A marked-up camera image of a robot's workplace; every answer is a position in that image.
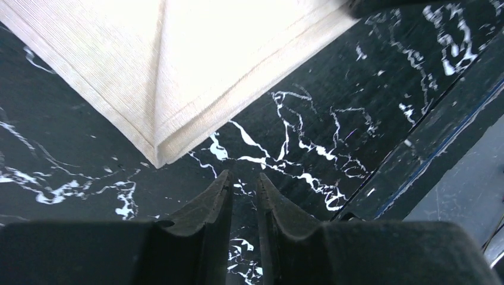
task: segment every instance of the blue edge line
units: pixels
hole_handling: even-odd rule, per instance
[[[413,174],[409,177],[409,179],[401,185],[401,187],[387,200],[386,204],[382,206],[380,209],[378,209],[378,212],[374,215],[373,220],[377,219],[379,216],[381,216],[389,207],[392,206],[393,202],[399,197],[399,193],[413,180],[417,179],[420,176],[420,173],[427,167],[427,165],[434,159],[436,155],[439,154],[441,149],[443,149],[448,142],[455,136],[455,134],[465,126],[465,124],[476,114],[476,112],[497,92],[498,89],[504,84],[504,80],[501,80],[496,86],[492,89],[492,91],[489,93],[488,96],[486,96],[481,103],[468,115],[465,117],[465,119],[460,123],[460,125],[453,130],[453,132],[445,138],[445,140],[438,146],[438,148],[434,151],[433,154],[431,154],[424,163],[418,167],[418,169],[413,172]]]

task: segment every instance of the gray floor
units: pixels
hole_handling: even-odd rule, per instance
[[[483,245],[504,214],[504,116],[445,173],[405,221],[452,221]],[[504,251],[504,231],[486,251],[493,262]]]

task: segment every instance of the marble table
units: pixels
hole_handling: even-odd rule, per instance
[[[231,169],[228,283],[258,283],[257,174],[331,219],[464,76],[503,19],[498,0],[364,18],[161,169],[2,26],[0,223],[164,219]]]

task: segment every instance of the towel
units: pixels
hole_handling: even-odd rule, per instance
[[[0,21],[161,167],[353,26],[345,3],[0,0]]]

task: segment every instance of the cream fabric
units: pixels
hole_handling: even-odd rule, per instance
[[[0,21],[161,167],[354,25],[344,2],[0,0]]]

